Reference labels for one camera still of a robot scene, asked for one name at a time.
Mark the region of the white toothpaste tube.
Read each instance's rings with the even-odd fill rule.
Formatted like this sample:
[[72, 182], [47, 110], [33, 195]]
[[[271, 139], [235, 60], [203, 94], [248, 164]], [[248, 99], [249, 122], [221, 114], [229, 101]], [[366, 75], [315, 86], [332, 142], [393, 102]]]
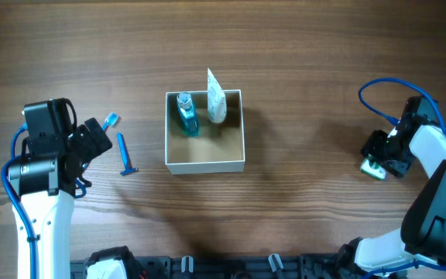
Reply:
[[223, 123], [227, 116], [226, 96], [210, 69], [208, 69], [207, 92], [209, 119], [215, 124]]

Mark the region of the blue mouthwash bottle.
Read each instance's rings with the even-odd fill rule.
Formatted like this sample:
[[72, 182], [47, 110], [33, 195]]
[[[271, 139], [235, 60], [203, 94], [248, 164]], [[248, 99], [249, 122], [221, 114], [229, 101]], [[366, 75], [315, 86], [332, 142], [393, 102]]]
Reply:
[[188, 136], [198, 136], [199, 124], [197, 110], [191, 94], [182, 91], [177, 95], [177, 108]]

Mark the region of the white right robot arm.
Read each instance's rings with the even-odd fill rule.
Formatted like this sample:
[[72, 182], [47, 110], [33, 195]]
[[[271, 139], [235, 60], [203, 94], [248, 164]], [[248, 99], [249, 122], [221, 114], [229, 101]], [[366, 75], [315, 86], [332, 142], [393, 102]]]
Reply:
[[376, 130], [362, 148], [368, 166], [403, 177], [419, 160], [428, 181], [404, 216], [401, 227], [345, 244], [335, 259], [337, 274], [388, 277], [403, 270], [446, 270], [446, 136], [434, 124], [399, 124]]

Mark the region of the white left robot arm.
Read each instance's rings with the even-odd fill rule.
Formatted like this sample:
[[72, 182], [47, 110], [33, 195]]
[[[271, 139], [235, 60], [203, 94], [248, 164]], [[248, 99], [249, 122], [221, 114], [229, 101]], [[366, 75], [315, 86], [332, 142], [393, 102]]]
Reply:
[[39, 179], [57, 177], [57, 161], [43, 161], [34, 167], [27, 153], [17, 155], [15, 146], [19, 135], [28, 126], [24, 123], [13, 136], [11, 159], [2, 168], [2, 183], [12, 203], [18, 230], [19, 278], [68, 278], [70, 276], [70, 226], [74, 200], [83, 198], [91, 182], [78, 176], [68, 190], [49, 188], [22, 194], [22, 179], [32, 171], [43, 171]]

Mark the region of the green soap box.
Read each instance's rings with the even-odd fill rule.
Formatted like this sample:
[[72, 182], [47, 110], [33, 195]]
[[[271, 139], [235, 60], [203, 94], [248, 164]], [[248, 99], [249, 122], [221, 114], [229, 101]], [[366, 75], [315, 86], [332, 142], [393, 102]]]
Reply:
[[386, 178], [386, 170], [379, 164], [374, 156], [368, 155], [362, 161], [359, 170], [363, 174], [367, 174], [376, 180], [384, 180]]

